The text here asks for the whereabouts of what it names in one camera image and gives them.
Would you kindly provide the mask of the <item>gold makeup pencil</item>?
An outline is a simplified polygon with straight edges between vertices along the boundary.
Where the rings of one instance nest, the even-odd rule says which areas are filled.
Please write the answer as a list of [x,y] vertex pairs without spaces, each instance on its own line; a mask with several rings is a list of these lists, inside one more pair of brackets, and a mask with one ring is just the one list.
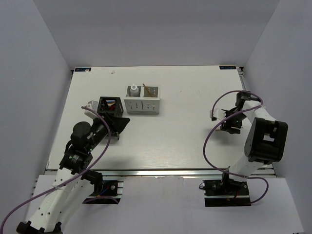
[[241,131],[241,128],[236,128],[236,127],[218,127],[217,129],[216,129],[216,131],[224,131],[224,132],[231,132],[231,131],[233,131],[233,132],[236,132],[236,131]]
[[150,92],[150,90],[147,88],[147,86],[143,83],[142,84],[143,85],[143,87],[144,87],[144,89],[145,89],[145,91],[147,92],[147,94],[149,95],[149,97],[153,97],[153,95],[152,95],[152,93]]

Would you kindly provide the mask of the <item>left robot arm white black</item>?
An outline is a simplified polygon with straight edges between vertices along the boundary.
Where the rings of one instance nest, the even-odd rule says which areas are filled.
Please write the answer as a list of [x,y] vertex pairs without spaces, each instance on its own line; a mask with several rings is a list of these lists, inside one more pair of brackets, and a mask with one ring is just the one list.
[[17,226],[17,233],[61,234],[83,201],[103,189],[102,174],[88,168],[93,160],[91,152],[105,137],[120,134],[129,122],[126,117],[97,114],[93,124],[77,123],[59,164],[53,190],[29,220]]

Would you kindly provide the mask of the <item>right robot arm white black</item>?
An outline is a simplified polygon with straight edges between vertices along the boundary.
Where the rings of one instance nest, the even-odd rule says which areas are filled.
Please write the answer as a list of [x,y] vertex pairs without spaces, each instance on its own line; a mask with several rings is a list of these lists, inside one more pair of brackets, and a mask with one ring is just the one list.
[[238,92],[235,107],[222,111],[226,118],[220,127],[222,131],[240,134],[242,121],[248,119],[251,123],[244,155],[227,169],[230,174],[220,182],[221,191],[230,195],[260,167],[282,159],[288,125],[272,117],[262,107],[260,98],[252,97],[249,92]]

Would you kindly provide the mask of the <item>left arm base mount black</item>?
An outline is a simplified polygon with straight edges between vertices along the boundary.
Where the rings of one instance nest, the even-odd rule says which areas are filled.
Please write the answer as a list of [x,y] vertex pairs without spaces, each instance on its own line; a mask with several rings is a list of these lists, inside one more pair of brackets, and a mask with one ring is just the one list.
[[124,181],[105,178],[83,204],[117,205],[123,193]]

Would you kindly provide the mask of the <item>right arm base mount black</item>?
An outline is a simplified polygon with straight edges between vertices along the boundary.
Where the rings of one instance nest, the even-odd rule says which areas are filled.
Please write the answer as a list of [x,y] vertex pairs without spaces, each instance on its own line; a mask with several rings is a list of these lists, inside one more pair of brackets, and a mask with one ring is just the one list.
[[206,207],[247,207],[251,206],[248,185],[225,189],[221,180],[204,180],[200,183],[200,190],[204,192]]

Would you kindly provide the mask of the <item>white spray bottle teal base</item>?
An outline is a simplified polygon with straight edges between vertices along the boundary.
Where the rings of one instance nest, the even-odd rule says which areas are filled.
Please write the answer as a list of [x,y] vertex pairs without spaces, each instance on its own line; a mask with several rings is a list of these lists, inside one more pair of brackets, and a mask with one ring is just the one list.
[[130,86],[130,96],[131,97],[139,97],[140,96],[140,89],[136,84],[132,84]]

